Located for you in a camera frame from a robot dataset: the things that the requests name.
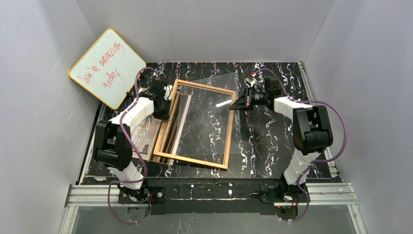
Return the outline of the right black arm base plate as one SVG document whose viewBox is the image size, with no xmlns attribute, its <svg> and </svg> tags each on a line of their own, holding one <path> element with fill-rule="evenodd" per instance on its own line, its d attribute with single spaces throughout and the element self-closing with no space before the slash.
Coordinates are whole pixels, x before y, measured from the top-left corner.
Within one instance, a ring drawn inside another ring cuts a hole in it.
<svg viewBox="0 0 413 234">
<path fill-rule="evenodd" d="M 297 185 L 261 186 L 259 195 L 263 203 L 286 202 L 306 202 L 307 198 L 304 192 Z"/>
</svg>

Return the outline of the printed photo of plant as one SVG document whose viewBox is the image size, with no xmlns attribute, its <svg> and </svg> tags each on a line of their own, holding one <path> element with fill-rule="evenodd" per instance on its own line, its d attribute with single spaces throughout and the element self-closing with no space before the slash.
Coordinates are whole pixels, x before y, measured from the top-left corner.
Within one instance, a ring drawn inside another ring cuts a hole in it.
<svg viewBox="0 0 413 234">
<path fill-rule="evenodd" d="M 176 153 L 178 145 L 178 135 L 182 133 L 183 124 L 185 122 L 184 115 L 188 113 L 188 108 L 192 95 L 178 94 L 178 104 L 174 105 L 175 110 L 172 111 L 173 116 L 168 120 L 172 123 L 170 134 L 172 139 L 167 142 L 167 150 L 172 154 Z M 147 162 L 161 163 L 173 165 L 175 160 L 153 154 L 157 137 L 164 125 L 164 121 L 155 119 L 153 116 L 145 118 L 139 123 L 138 127 L 132 132 L 132 140 L 137 146 L 142 158 Z"/>
</svg>

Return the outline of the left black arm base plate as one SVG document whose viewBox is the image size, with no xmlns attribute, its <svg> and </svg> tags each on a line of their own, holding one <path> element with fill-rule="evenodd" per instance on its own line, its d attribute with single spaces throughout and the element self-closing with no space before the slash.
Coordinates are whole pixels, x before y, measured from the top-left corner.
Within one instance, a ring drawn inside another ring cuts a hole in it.
<svg viewBox="0 0 413 234">
<path fill-rule="evenodd" d="M 119 204 L 164 204 L 166 189 L 164 187 L 148 187 L 143 185 L 139 190 L 132 190 L 118 185 L 120 190 Z"/>
</svg>

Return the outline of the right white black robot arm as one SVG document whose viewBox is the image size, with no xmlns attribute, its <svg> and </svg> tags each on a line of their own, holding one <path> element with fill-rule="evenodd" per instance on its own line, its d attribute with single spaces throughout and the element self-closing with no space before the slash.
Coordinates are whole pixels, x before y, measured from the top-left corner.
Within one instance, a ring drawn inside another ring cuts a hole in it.
<svg viewBox="0 0 413 234">
<path fill-rule="evenodd" d="M 289 166 L 281 176 L 286 188 L 306 182 L 308 167 L 312 166 L 325 149 L 332 145 L 333 134 L 328 111 L 323 105 L 311 105 L 286 95 L 279 78 L 265 78 L 262 90 L 256 80 L 248 79 L 248 86 L 241 96 L 230 105 L 230 110 L 249 111 L 255 105 L 264 105 L 271 111 L 292 121 L 294 153 Z"/>
</svg>

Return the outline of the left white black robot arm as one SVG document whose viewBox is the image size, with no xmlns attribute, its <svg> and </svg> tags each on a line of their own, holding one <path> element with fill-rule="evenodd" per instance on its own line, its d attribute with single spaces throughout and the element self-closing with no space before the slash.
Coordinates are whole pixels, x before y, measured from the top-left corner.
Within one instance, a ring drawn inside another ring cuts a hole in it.
<svg viewBox="0 0 413 234">
<path fill-rule="evenodd" d="M 172 85 L 155 80 L 149 88 L 136 90 L 133 102 L 119 115 L 96 125 L 93 160 L 106 166 L 128 189 L 140 190 L 148 174 L 131 135 L 148 117 L 169 119 L 172 90 Z"/>
</svg>

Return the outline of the transparent acrylic sheet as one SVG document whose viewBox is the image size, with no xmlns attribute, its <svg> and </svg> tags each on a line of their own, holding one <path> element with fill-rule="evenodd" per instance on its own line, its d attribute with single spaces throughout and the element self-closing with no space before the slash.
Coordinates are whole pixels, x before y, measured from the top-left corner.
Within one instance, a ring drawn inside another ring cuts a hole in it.
<svg viewBox="0 0 413 234">
<path fill-rule="evenodd" d="M 197 84 L 234 92 L 234 95 L 213 90 L 178 86 L 177 133 L 172 153 L 201 161 L 223 163 L 229 105 L 238 95 L 236 72 L 196 80 Z"/>
</svg>

